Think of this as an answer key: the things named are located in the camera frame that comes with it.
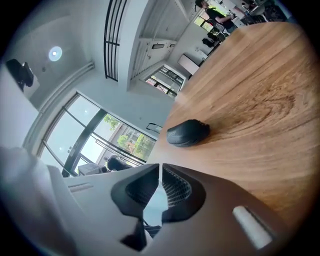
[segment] ceiling light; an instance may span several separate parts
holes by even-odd
[[[62,49],[59,46],[55,46],[53,47],[50,51],[49,51],[49,59],[52,62],[56,62],[58,61],[61,56],[62,56]]]

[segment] wood grain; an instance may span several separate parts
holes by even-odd
[[[231,180],[298,224],[319,181],[318,73],[297,25],[238,28],[178,94],[148,163]],[[167,129],[188,119],[210,124],[210,136],[188,148],[169,145]]]

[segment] window frame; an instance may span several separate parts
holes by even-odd
[[[203,19],[203,22],[201,23],[201,25],[198,25],[197,23],[193,22],[194,24],[196,24],[196,25],[199,26],[200,28],[204,29],[204,30],[207,31],[208,33],[211,33],[211,34],[213,34],[213,35],[215,35],[215,36],[216,36],[217,34],[219,34],[220,31],[215,27],[214,24],[211,24],[210,22],[208,22],[207,19],[204,19],[204,18],[201,17],[200,15],[198,15],[197,18]],[[205,29],[205,28],[203,27],[205,24],[208,24],[208,25],[212,26],[212,29],[211,29],[210,31],[208,31],[207,29]]]
[[[177,80],[177,79],[175,79],[173,76],[171,76],[171,75],[168,74],[167,72],[163,71],[162,69],[167,69],[169,72],[172,72],[173,74],[176,75],[176,77],[180,78],[180,79],[182,80],[182,82],[179,81],[179,80]],[[183,86],[186,78],[183,79],[180,75],[176,74],[174,71],[172,71],[171,69],[167,68],[165,65],[162,65],[160,68],[158,68],[157,70],[155,70],[154,72],[152,72],[151,74],[149,74],[148,76],[146,76],[146,77],[143,79],[144,82],[145,82],[146,84],[148,84],[149,86],[152,86],[152,87],[155,87],[155,88],[157,88],[158,86],[164,87],[165,89],[167,89],[167,92],[164,92],[164,91],[162,91],[162,92],[163,92],[164,94],[168,95],[169,97],[171,97],[170,94],[172,94],[174,97],[171,97],[171,98],[175,98],[175,97],[178,95],[177,92],[173,91],[172,89],[168,88],[168,87],[165,86],[164,84],[162,84],[162,83],[158,82],[157,80],[155,80],[154,78],[152,78],[152,76],[154,76],[157,72],[160,72],[160,73],[164,74],[165,76],[167,76],[168,78],[170,78],[174,83],[176,83],[177,85],[179,85],[178,92],[180,92],[180,90],[181,90],[181,88],[182,88],[182,86]],[[148,80],[154,81],[155,84],[152,85],[151,83],[148,83],[148,82],[147,82]]]
[[[41,143],[40,146],[37,150],[36,155],[38,157],[41,157],[44,148],[46,148],[49,153],[52,155],[52,157],[57,161],[57,163],[62,167],[62,176],[64,178],[67,177],[75,177],[75,176],[79,176],[80,174],[77,174],[75,172],[75,169],[77,167],[78,161],[79,159],[84,157],[84,161],[87,162],[87,157],[85,157],[84,155],[81,154],[81,151],[83,149],[83,147],[85,146],[86,142],[88,141],[88,139],[90,138],[90,136],[92,137],[96,137],[98,138],[99,142],[102,145],[103,148],[105,148],[106,150],[109,150],[111,152],[117,153],[120,155],[120,157],[126,159],[128,162],[134,164],[134,165],[142,165],[145,164],[146,161],[125,151],[124,149],[114,145],[113,143],[107,141],[106,139],[104,139],[103,137],[99,136],[97,133],[95,133],[95,129],[97,128],[97,126],[103,121],[104,117],[106,115],[111,115],[113,117],[112,114],[108,113],[107,111],[105,111],[104,109],[100,108],[99,106],[97,106],[96,104],[94,104],[92,101],[88,100],[91,104],[95,105],[96,107],[99,108],[99,111],[94,115],[94,117],[89,121],[89,123],[87,125],[84,125],[81,121],[79,121],[73,114],[71,114],[68,111],[68,108],[79,98],[79,97],[83,97],[84,99],[88,100],[86,97],[84,97],[83,95],[76,93],[75,95],[73,95],[70,100],[68,100],[68,102],[59,110],[59,112],[57,113],[57,115],[54,117],[54,119],[52,120],[52,122],[50,123],[48,129],[46,130],[46,132],[44,133],[44,136],[41,139]],[[58,157],[57,155],[53,152],[53,150],[50,148],[50,146],[47,144],[47,141],[50,137],[50,135],[52,134],[53,130],[55,129],[56,125],[59,123],[60,119],[62,118],[63,115],[69,115],[72,119],[74,119],[77,123],[79,123],[81,126],[84,127],[84,130],[81,132],[81,134],[79,135],[79,137],[77,138],[76,142],[74,143],[72,149],[74,149],[74,152],[68,155],[65,163],[63,163]],[[151,141],[155,142],[156,140],[149,137],[148,135],[144,134],[143,132],[140,132],[139,130],[133,128],[131,125],[127,124],[126,122],[118,119],[117,117],[115,117],[117,120],[119,120],[121,123],[123,123],[124,125],[126,125],[128,128],[133,130],[133,133],[140,133],[143,134],[144,136],[147,136]]]

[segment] computer mouse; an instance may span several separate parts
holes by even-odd
[[[196,119],[187,120],[166,132],[166,140],[177,147],[190,147],[210,134],[210,126]]]

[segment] window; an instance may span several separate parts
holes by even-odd
[[[218,13],[222,14],[223,16],[227,16],[229,13],[229,10],[224,8],[221,4],[214,0],[209,0],[209,8],[214,9]],[[198,25],[199,27],[205,29],[207,32],[214,34],[215,36],[220,32],[216,27],[214,27],[211,23],[209,22],[209,16],[207,13],[202,10],[199,14],[199,16],[194,20],[194,23]]]
[[[148,160],[155,145],[155,140],[136,131],[113,116],[107,122],[106,118],[104,118],[94,130],[94,133],[106,142],[143,162]]]
[[[155,140],[76,94],[58,113],[42,139],[37,155],[56,166],[63,177],[88,175],[85,164],[105,165],[117,155],[131,166],[147,160]]]
[[[169,97],[175,98],[185,79],[168,66],[162,66],[145,81]]]

